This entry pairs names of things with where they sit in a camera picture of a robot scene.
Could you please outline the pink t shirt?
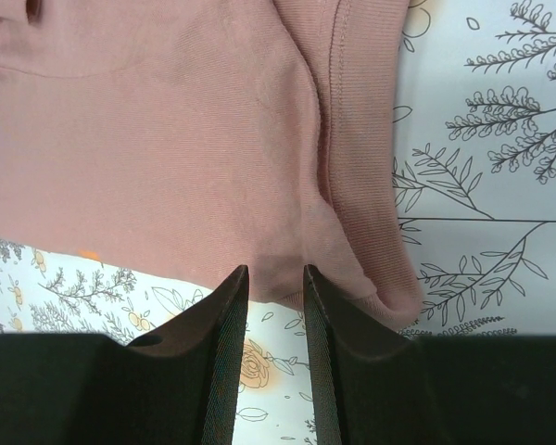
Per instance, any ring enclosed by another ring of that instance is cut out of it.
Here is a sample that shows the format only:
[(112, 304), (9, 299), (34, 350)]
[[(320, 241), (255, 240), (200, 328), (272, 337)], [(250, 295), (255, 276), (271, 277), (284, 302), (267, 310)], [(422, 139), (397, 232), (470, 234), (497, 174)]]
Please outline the pink t shirt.
[(422, 291), (392, 130), (405, 1), (0, 1), (0, 238), (295, 306)]

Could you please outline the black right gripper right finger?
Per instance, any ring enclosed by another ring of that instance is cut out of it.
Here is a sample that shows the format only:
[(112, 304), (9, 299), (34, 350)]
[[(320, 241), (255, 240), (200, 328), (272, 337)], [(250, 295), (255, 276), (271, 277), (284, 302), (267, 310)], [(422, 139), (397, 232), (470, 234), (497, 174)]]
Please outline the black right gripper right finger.
[(303, 285), (319, 443), (556, 444), (556, 336), (407, 339)]

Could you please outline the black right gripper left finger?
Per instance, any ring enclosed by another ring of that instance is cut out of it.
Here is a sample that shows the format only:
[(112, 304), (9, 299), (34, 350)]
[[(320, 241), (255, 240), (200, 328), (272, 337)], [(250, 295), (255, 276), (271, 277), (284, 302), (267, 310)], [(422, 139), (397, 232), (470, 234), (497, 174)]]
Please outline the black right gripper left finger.
[(101, 334), (0, 334), (0, 444), (228, 444), (249, 274), (121, 345)]

